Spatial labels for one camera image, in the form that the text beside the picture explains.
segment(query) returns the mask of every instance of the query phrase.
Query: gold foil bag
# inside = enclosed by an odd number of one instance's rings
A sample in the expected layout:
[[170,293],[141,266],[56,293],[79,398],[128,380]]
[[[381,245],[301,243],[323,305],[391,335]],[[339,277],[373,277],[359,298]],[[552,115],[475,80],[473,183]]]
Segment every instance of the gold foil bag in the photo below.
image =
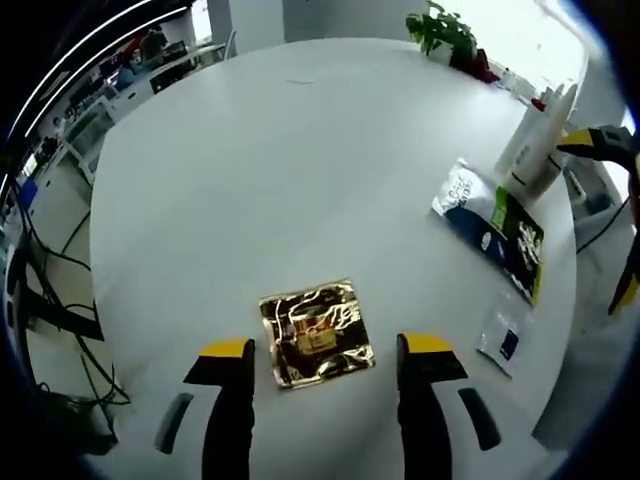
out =
[[262,298],[260,313],[281,388],[315,385],[375,365],[348,279]]

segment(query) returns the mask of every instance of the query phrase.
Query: clear plastic packet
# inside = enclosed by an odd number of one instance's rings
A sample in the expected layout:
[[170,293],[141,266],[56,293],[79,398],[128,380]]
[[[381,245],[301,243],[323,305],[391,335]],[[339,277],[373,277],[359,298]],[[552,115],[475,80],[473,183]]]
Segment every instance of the clear plastic packet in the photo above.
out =
[[480,353],[512,378],[527,348],[528,331],[533,322],[530,308],[521,298],[500,292],[476,344]]
[[536,304],[544,231],[511,194],[459,159],[431,207]]

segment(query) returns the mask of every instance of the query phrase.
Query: fluorescent light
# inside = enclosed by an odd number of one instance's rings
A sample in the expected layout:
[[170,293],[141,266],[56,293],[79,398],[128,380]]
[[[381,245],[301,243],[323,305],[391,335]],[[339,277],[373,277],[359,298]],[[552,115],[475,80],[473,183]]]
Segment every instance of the fluorescent light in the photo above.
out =
[[18,124],[18,121],[20,120],[20,117],[22,117],[22,114],[24,113],[24,111],[27,109],[27,107],[29,106],[29,104],[31,103],[31,100],[33,100],[33,97],[35,97],[38,93],[38,90],[40,90],[42,88],[42,86],[44,85],[44,83],[49,80],[49,77],[51,77],[51,75],[54,74],[54,72],[56,71],[56,69],[62,65],[62,62],[64,62],[67,58],[69,58],[69,56],[75,52],[78,48],[80,48],[87,40],[89,40],[91,37],[93,37],[96,33],[98,33],[100,30],[104,29],[107,25],[112,24],[113,22],[115,22],[117,19],[119,19],[120,17],[122,17],[123,15],[126,15],[127,13],[131,12],[132,10],[135,10],[136,8],[139,8],[149,2],[151,2],[152,0],[142,0],[141,2],[136,3],[135,5],[132,5],[129,8],[124,9],[123,11],[121,11],[120,13],[114,15],[113,17],[111,17],[109,20],[107,20],[106,22],[104,22],[102,25],[100,25],[99,27],[95,28],[94,30],[92,30],[91,32],[89,32],[82,40],[80,40],[71,50],[69,50],[67,53],[65,53],[62,58],[60,58],[60,60],[58,60],[58,62],[51,68],[51,70],[49,70],[49,72],[47,72],[47,74],[44,76],[44,78],[42,80],[40,80],[40,83],[38,84],[38,86],[33,90],[33,92],[31,92],[31,95],[29,95],[29,98],[27,99],[27,101],[24,103],[24,105],[22,106],[22,109],[20,109],[20,113],[18,113],[18,116],[16,117],[15,121],[13,122],[13,125],[11,126],[11,130],[9,130],[9,135],[7,135],[7,138],[9,138],[11,136],[11,134],[13,133],[13,129],[16,128],[16,125]]
[[98,53],[96,53],[93,57],[91,57],[89,60],[87,60],[80,68],[78,68],[71,76],[69,76],[69,78],[67,78],[67,81],[62,84],[62,86],[58,89],[58,91],[56,93],[51,95],[51,98],[49,99],[49,101],[44,105],[44,107],[42,107],[42,110],[40,110],[40,113],[38,113],[38,115],[36,115],[36,118],[33,121],[33,123],[31,124],[31,126],[29,127],[29,129],[27,130],[27,133],[24,134],[25,138],[29,136],[29,134],[31,133],[31,130],[33,130],[33,127],[36,126],[36,124],[40,120],[40,117],[42,117],[42,115],[44,115],[44,113],[47,111],[47,109],[53,103],[53,101],[60,95],[60,93],[67,87],[67,85],[69,85],[73,81],[74,78],[76,78],[78,75],[80,75],[82,73],[82,71],[85,68],[87,68],[87,66],[89,66],[96,59],[98,59],[99,57],[104,55],[106,52],[111,50],[113,47],[118,45],[122,40],[127,38],[129,35],[131,35],[133,33],[136,33],[139,30],[142,30],[143,28],[146,28],[146,27],[148,27],[149,25],[151,25],[153,23],[159,22],[160,20],[162,20],[164,18],[170,17],[171,15],[175,15],[176,13],[183,12],[186,9],[187,9],[187,7],[176,8],[175,10],[172,10],[169,13],[165,13],[164,15],[160,15],[159,17],[156,17],[153,20],[149,20],[148,22],[143,23],[142,25],[140,25],[140,26],[134,28],[133,30],[125,33],[124,35],[119,37],[117,40],[114,40],[109,45],[107,45],[102,50],[100,50]]

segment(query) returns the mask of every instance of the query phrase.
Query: small plastic bag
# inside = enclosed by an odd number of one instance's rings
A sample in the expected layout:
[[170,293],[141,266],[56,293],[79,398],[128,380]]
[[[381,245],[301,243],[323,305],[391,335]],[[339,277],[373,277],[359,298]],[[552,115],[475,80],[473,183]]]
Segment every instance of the small plastic bag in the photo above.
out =
[[532,320],[531,307],[522,298],[500,292],[485,320],[476,349],[513,378],[526,348]]

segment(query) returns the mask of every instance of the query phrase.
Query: desk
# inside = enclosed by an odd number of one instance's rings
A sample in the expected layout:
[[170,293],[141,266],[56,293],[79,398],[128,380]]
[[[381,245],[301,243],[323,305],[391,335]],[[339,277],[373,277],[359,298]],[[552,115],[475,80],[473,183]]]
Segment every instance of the desk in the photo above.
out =
[[[252,471],[331,478],[344,447],[396,415],[395,338],[410,330],[448,339],[533,428],[575,302],[566,186],[531,210],[545,229],[545,272],[513,380],[474,345],[499,292],[515,289],[430,212],[455,160],[490,169],[523,113],[412,44],[366,39],[253,52],[140,106],[107,134],[91,215],[102,328],[134,404],[154,389],[188,391],[181,380],[207,343],[252,337]],[[376,366],[279,391],[258,299],[343,277]]]

